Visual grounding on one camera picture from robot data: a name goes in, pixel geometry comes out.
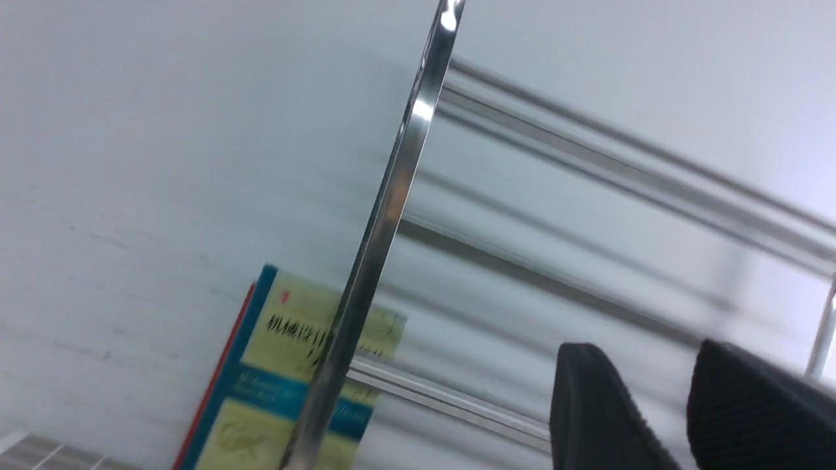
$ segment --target metal rack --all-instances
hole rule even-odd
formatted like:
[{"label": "metal rack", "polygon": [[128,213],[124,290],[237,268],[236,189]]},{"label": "metal rack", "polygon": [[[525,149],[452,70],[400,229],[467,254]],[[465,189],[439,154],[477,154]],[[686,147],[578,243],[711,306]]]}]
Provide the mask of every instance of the metal rack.
[{"label": "metal rack", "polygon": [[[547,423],[515,411],[507,404],[480,398],[461,387],[438,383],[417,371],[355,354],[396,235],[594,309],[678,345],[697,348],[703,339],[700,334],[672,323],[662,314],[626,302],[570,274],[554,272],[506,253],[490,243],[418,217],[404,216],[406,198],[435,115],[716,231],[815,276],[831,279],[836,272],[836,227],[833,224],[486,70],[452,59],[464,4],[465,0],[441,0],[436,10],[400,130],[325,345],[324,359],[320,361],[285,450],[280,464],[282,470],[311,470],[314,467],[319,444],[346,379],[471,423],[525,446],[550,452]],[[506,102],[509,100],[536,112],[524,114],[508,106]],[[658,165],[684,176],[677,179],[663,175],[613,152],[601,150],[536,117],[543,113],[574,123],[617,142],[623,148],[642,152]],[[442,178],[432,174],[421,177],[445,185]],[[520,223],[546,231],[557,230],[501,202],[468,193],[459,187],[450,186],[448,189]],[[578,240],[577,243],[583,244],[584,241]],[[818,381],[822,374],[836,328],[833,304],[836,283],[832,285],[805,373],[811,381]],[[505,335],[513,336],[512,339],[517,342],[528,341],[521,335],[508,332]]]}]

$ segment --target white wall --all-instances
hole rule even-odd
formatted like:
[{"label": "white wall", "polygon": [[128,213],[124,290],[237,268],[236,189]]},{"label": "white wall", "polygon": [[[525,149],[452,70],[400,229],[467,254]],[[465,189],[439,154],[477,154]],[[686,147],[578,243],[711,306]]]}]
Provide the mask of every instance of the white wall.
[{"label": "white wall", "polygon": [[[261,265],[335,288],[347,277],[434,8],[0,4],[0,420],[168,467]],[[467,7],[456,52],[836,218],[834,21],[826,0],[482,0]],[[739,311],[718,313],[425,183],[411,211],[455,218],[803,366],[826,283],[447,123],[434,125],[423,164]],[[637,399],[683,452],[681,416],[653,395],[681,397],[692,353],[406,241],[385,277],[522,325],[555,350],[599,342],[631,384],[650,389]],[[548,411],[552,356],[390,294],[380,301],[410,316],[403,361]],[[358,467],[548,467],[397,401],[375,416]]]}]

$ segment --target book cover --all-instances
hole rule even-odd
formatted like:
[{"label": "book cover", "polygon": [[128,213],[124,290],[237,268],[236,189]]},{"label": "book cover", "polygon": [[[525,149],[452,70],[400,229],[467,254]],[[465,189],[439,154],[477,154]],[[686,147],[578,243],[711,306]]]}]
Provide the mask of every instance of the book cover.
[{"label": "book cover", "polygon": [[201,404],[197,407],[197,413],[195,413],[194,419],[191,421],[191,426],[189,427],[189,432],[186,434],[186,439],[183,440],[183,445],[180,447],[180,452],[177,453],[177,459],[174,461],[174,466],[171,468],[173,470],[177,470],[183,464],[183,459],[186,458],[186,452],[189,450],[189,446],[191,445],[191,440],[195,436],[195,431],[197,430],[197,425],[200,423],[201,416],[203,416],[203,411],[206,410],[206,404],[209,402],[209,397],[212,395],[212,390],[215,388],[215,384],[217,383],[217,377],[221,374],[221,368],[223,367],[224,362],[227,360],[227,356],[229,356],[229,350],[232,348],[232,341],[235,339],[235,334],[238,332],[238,327],[241,326],[241,320],[244,318],[244,314],[247,312],[247,306],[250,304],[250,299],[252,298],[252,291],[256,288],[256,284],[253,283],[250,285],[250,289],[247,291],[247,297],[244,298],[244,303],[241,305],[241,310],[238,312],[238,316],[235,319],[235,324],[232,326],[232,332],[229,334],[229,339],[227,340],[227,344],[223,347],[223,352],[221,353],[221,359],[218,360],[217,365],[215,366],[215,372],[212,373],[212,378],[209,380],[209,386],[206,388],[206,393],[203,394],[203,399],[201,400]]},{"label": "book cover", "polygon": [[[275,470],[302,409],[340,292],[265,266],[182,459],[182,470]],[[405,318],[369,312],[359,347],[392,358]],[[318,470],[348,470],[377,392],[343,388]]]}]

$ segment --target metal rod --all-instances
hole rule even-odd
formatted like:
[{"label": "metal rod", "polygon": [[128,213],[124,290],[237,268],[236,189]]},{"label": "metal rod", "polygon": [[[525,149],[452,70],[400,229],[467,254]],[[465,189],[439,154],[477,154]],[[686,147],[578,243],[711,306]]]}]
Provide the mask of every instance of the metal rod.
[{"label": "metal rod", "polygon": [[308,396],[279,463],[280,470],[312,470],[316,463],[319,447],[334,413],[397,232],[435,114],[464,5],[465,0],[439,2],[357,258],[339,301]]},{"label": "metal rod", "polygon": [[836,250],[681,181],[626,163],[560,135],[506,106],[445,84],[438,114],[606,186],[700,223],[820,277],[836,271]]},{"label": "metal rod", "polygon": [[457,387],[442,385],[417,371],[358,353],[351,361],[348,378],[539,451],[551,452],[548,424]]},{"label": "metal rod", "polygon": [[431,222],[404,217],[398,233],[430,248],[583,305],[674,343],[699,348],[704,339],[702,335],[691,332],[682,325],[671,323],[662,314],[632,305],[565,273],[534,266],[488,243],[433,226]]},{"label": "metal rod", "polygon": [[519,100],[529,103],[530,105],[535,105],[542,110],[550,111],[566,120],[581,124],[601,135],[605,135],[636,150],[643,151],[650,156],[670,163],[671,165],[677,166],[683,170],[687,170],[694,175],[703,176],[707,180],[723,186],[724,189],[748,197],[754,202],[759,202],[771,209],[782,212],[791,217],[795,217],[800,221],[812,224],[831,235],[836,235],[836,226],[834,226],[831,222],[823,220],[821,217],[816,217],[813,214],[805,212],[797,207],[793,207],[787,202],[781,201],[774,196],[760,192],[752,187],[740,183],[739,181],[732,180],[728,176],[723,176],[721,173],[699,165],[684,156],[680,156],[674,152],[663,149],[656,144],[641,140],[638,137],[630,135],[622,130],[615,129],[613,126],[604,124],[579,110],[573,109],[572,107],[561,104],[557,101],[550,100],[530,89],[526,89],[518,84],[512,83],[509,80],[498,77],[485,69],[469,64],[468,62],[458,58],[454,58],[450,63],[450,70],[463,74],[478,82],[482,82],[483,84],[487,84],[494,89],[505,92]]},{"label": "metal rod", "polygon": [[[486,320],[483,315],[468,314],[464,311],[446,307],[433,299],[428,299],[427,297],[414,294],[402,287],[387,284],[386,282],[380,283],[378,292],[386,293],[397,299],[404,300],[420,307],[423,310],[443,315],[444,318],[463,324],[467,328],[478,329],[488,333],[489,335],[497,336],[503,341],[507,341],[513,345],[519,346],[520,348],[529,350],[534,354],[546,356],[549,359],[557,357],[558,347],[561,343],[568,340],[565,335],[561,335],[558,331],[542,327],[541,325],[534,327],[536,333],[532,335],[532,331],[517,326],[513,322],[502,325],[494,324]],[[630,372],[637,370],[639,367],[645,367],[645,365],[633,362],[630,364],[629,369],[622,370],[630,390],[636,395],[645,396],[652,401],[667,407],[674,413],[684,416],[687,397],[670,396],[660,392],[654,387],[648,386],[645,381],[632,381],[632,375]],[[522,411],[515,412],[518,414],[524,414]]]},{"label": "metal rod", "polygon": [[830,285],[828,299],[824,303],[824,312],[818,325],[816,340],[813,342],[813,351],[810,353],[810,361],[804,372],[806,377],[814,381],[821,380],[830,356],[830,348],[833,346],[834,332],[836,332],[836,278]]},{"label": "metal rod", "polygon": [[427,181],[431,185],[439,187],[446,192],[450,192],[451,194],[454,194],[456,196],[463,197],[468,201],[471,201],[479,206],[485,207],[486,209],[489,209],[494,212],[498,212],[505,217],[510,217],[511,219],[514,219],[516,222],[525,224],[540,232],[546,233],[547,235],[560,238],[561,240],[564,240],[567,243],[571,243],[575,247],[581,248],[596,256],[608,259],[609,261],[620,264],[621,266],[624,266],[626,268],[633,269],[634,271],[641,273],[649,278],[652,278],[661,284],[665,284],[682,293],[696,297],[717,310],[724,312],[737,310],[737,306],[734,305],[728,299],[724,299],[716,294],[689,285],[685,281],[677,279],[668,273],[663,273],[659,269],[653,268],[650,265],[642,263],[637,259],[633,259],[627,255],[619,253],[616,250],[607,248],[602,244],[590,241],[586,238],[581,237],[578,234],[570,232],[567,229],[558,227],[557,225],[547,222],[541,218],[528,215],[527,213],[520,211],[514,207],[511,207],[510,205],[502,201],[499,201],[494,197],[490,197],[482,192],[477,192],[470,188],[464,187],[461,184],[455,183],[452,180],[449,180],[441,175],[428,171],[427,169],[424,169],[423,171],[418,171],[415,175],[415,178],[422,181]]}]

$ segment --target red book edge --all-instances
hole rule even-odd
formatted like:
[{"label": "red book edge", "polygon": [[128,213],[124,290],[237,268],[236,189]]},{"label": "red book edge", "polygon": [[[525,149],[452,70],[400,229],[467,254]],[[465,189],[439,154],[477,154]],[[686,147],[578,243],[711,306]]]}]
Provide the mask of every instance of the red book edge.
[{"label": "red book edge", "polygon": [[203,400],[201,400],[201,405],[197,408],[197,413],[195,413],[195,417],[191,420],[189,433],[186,434],[186,440],[183,441],[183,445],[182,447],[180,447],[180,453],[177,454],[177,459],[174,461],[174,467],[171,468],[172,470],[178,470],[180,468],[180,465],[183,464],[183,459],[186,458],[186,451],[188,450],[189,445],[191,444],[191,439],[195,436],[197,423],[200,422],[201,416],[203,415],[203,410],[206,409],[206,403],[209,402],[209,396],[212,394],[212,389],[215,388],[217,377],[221,374],[223,363],[227,360],[229,350],[230,348],[232,348],[232,342],[235,339],[235,334],[238,332],[238,326],[241,325],[241,319],[244,318],[244,314],[247,312],[247,306],[250,304],[252,291],[255,290],[255,288],[256,284],[252,283],[252,285],[250,285],[249,291],[247,291],[247,297],[244,299],[244,304],[241,306],[241,311],[238,312],[238,318],[235,320],[235,324],[232,327],[231,334],[229,334],[227,345],[224,346],[223,353],[221,353],[221,359],[217,362],[217,365],[215,366],[215,372],[212,374],[212,379],[209,381],[209,386],[206,388],[206,392],[203,393]]}]

